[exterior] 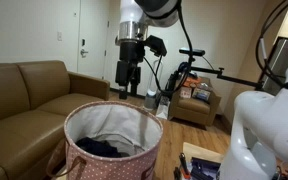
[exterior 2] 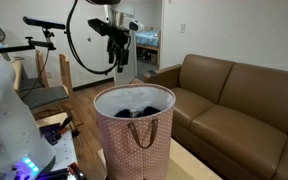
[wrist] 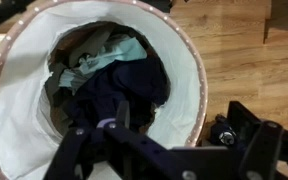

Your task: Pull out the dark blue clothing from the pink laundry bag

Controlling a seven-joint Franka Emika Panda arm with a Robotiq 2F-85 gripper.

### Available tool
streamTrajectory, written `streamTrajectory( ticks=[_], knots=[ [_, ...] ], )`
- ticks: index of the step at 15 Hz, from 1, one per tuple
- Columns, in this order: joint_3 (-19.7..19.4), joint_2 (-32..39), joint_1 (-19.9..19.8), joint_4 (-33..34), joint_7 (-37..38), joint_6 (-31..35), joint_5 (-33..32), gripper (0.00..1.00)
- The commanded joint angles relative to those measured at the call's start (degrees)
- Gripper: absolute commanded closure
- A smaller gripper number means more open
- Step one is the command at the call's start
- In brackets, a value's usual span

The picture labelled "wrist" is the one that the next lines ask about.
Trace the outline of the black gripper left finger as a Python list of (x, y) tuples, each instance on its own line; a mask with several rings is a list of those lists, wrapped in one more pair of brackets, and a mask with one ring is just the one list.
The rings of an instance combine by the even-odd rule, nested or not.
[(131, 180), (130, 158), (123, 154), (124, 143), (118, 139), (130, 124), (129, 102), (119, 104), (117, 116), (105, 119), (96, 129), (78, 127), (64, 136), (43, 180), (87, 180), (94, 165), (107, 162), (122, 180)]

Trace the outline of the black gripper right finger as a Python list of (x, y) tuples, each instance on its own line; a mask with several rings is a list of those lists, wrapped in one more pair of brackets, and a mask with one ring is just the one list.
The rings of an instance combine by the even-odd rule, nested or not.
[(277, 170), (279, 161), (288, 165), (288, 130), (256, 117), (239, 101), (230, 101), (227, 116), (217, 114), (213, 141), (236, 152), (241, 180), (288, 180)]

